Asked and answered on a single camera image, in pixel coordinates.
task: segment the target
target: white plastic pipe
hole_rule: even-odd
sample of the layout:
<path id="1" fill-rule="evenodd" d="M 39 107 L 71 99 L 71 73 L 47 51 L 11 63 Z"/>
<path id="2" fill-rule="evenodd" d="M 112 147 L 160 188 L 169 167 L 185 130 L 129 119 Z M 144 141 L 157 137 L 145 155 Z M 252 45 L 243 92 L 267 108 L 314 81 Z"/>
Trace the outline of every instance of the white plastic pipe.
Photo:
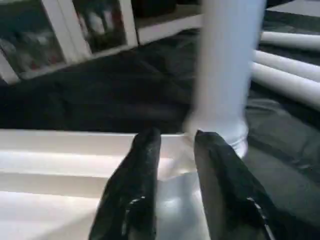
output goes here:
<path id="1" fill-rule="evenodd" d="M 320 83 L 258 63 L 252 68 L 255 82 L 320 111 Z"/>
<path id="2" fill-rule="evenodd" d="M 195 109 L 186 124 L 219 133 L 240 157 L 247 151 L 244 119 L 265 0 L 204 0 Z"/>
<path id="3" fill-rule="evenodd" d="M 254 62 L 320 83 L 320 66 L 317 65 L 257 50 Z"/>
<path id="4" fill-rule="evenodd" d="M 260 43 L 320 52 L 320 35 L 264 31 Z"/>

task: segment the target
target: cabinet door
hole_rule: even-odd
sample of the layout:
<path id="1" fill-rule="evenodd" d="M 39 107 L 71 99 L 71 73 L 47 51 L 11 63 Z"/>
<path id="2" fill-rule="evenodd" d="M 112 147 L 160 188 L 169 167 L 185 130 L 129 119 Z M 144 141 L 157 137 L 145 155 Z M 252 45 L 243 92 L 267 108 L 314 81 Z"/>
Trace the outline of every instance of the cabinet door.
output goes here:
<path id="1" fill-rule="evenodd" d="M 1 51 L 20 76 L 77 60 L 57 0 L 0 0 L 0 16 Z"/>
<path id="2" fill-rule="evenodd" d="M 130 0 L 59 0 L 59 4 L 83 58 L 137 45 Z"/>

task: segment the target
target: glass pane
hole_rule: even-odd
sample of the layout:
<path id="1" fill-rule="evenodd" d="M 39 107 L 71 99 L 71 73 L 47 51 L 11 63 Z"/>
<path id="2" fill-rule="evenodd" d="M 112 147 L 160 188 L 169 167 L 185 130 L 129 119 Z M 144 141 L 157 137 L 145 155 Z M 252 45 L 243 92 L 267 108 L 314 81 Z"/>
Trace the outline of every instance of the glass pane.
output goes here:
<path id="1" fill-rule="evenodd" d="M 18 73 L 64 62 L 41 0 L 0 0 L 0 48 Z"/>
<path id="2" fill-rule="evenodd" d="M 118 0 L 72 0 L 82 33 L 93 53 L 126 43 Z"/>

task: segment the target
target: bottle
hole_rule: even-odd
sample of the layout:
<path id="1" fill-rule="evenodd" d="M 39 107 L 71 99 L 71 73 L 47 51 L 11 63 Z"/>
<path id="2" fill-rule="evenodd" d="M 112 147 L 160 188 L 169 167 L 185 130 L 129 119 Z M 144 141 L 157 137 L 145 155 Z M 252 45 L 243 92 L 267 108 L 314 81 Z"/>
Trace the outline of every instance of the bottle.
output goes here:
<path id="1" fill-rule="evenodd" d="M 108 31 L 115 30 L 115 23 L 113 19 L 113 11 L 111 8 L 107 8 L 103 11 L 104 20 Z"/>
<path id="2" fill-rule="evenodd" d="M 89 22 L 95 34 L 103 35 L 106 33 L 102 18 L 93 11 L 89 13 Z"/>

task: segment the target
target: shiny black latex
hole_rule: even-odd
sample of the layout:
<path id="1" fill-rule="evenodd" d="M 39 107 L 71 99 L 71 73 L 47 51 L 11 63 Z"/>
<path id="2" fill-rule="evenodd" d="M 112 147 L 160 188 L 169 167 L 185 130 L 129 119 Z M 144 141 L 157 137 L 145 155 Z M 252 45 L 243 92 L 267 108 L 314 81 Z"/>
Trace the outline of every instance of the shiny black latex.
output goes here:
<path id="1" fill-rule="evenodd" d="M 89 240 L 154 240 L 161 135 L 156 129 L 135 136 L 131 149 L 109 179 Z"/>
<path id="2" fill-rule="evenodd" d="M 217 133 L 197 132 L 194 157 L 212 240 L 319 239 L 319 229 L 273 204 L 264 187 Z"/>

